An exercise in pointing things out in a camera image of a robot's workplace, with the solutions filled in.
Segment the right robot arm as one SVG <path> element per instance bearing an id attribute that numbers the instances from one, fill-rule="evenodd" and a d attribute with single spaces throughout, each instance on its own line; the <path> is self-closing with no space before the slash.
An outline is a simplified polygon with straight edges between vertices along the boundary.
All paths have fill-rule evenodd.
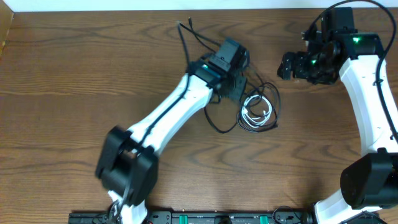
<path id="1" fill-rule="evenodd" d="M 338 191 L 316 202 L 302 223 L 370 222 L 397 205 L 397 106 L 386 73 L 389 46 L 354 26 L 348 1 L 325 9 L 302 34 L 307 50 L 287 52 L 277 71 L 284 80 L 341 81 L 351 100 L 361 158 L 340 176 Z"/>

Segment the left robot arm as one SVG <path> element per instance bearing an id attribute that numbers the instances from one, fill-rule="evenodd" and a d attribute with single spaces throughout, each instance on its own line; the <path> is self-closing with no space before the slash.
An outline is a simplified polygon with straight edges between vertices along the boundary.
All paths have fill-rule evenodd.
<path id="1" fill-rule="evenodd" d="M 247 48 L 226 39 L 217 52 L 188 62 L 180 83 L 153 112 L 127 130 L 116 126 L 106 135 L 95 176 L 113 200 L 107 223 L 146 219 L 145 200 L 157 182 L 167 143 L 214 93 L 240 100 L 249 62 Z"/>

